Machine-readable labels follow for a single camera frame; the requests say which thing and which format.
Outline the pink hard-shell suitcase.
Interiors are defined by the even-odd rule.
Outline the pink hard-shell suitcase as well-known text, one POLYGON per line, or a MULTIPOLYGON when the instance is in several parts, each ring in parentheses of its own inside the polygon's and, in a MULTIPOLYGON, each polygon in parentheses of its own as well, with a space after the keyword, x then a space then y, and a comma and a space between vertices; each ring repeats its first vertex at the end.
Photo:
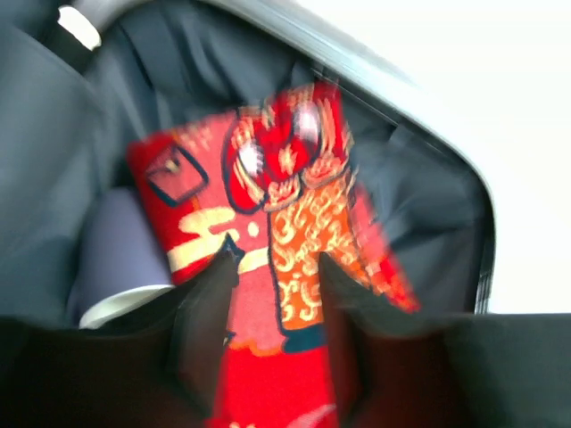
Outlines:
MULTIPOLYGON (((56 1, 1 4, 1 312, 70 322, 89 211, 127 185, 129 143, 332 72, 200 1, 153 1, 87 51, 56 1)), ((425 311, 478 309, 490 210, 456 153, 341 81, 351 159, 425 311)))

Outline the red patterned towel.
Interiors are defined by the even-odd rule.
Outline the red patterned towel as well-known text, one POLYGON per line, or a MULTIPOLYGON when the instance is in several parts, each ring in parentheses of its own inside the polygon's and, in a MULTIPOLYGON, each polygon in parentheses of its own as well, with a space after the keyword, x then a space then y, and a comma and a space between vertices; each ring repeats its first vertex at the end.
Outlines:
POLYGON ((350 164, 338 88, 318 82, 128 148, 174 284, 240 255, 210 427, 331 427, 318 259, 407 312, 420 305, 350 164))

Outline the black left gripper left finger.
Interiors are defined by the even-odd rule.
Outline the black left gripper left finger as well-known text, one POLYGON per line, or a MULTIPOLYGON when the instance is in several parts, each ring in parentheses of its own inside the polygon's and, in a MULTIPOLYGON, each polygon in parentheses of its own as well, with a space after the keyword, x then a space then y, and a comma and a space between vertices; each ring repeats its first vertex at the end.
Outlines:
POLYGON ((4 427, 201 427, 211 415, 237 257, 97 329, 1 321, 4 427))

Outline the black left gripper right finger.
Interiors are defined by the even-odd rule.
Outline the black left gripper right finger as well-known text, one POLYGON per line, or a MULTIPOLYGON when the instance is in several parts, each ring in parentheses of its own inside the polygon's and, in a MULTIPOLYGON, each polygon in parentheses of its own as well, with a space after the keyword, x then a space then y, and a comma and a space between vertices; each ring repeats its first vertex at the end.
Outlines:
POLYGON ((341 426, 569 426, 569 315, 406 313, 327 254, 319 281, 341 426))

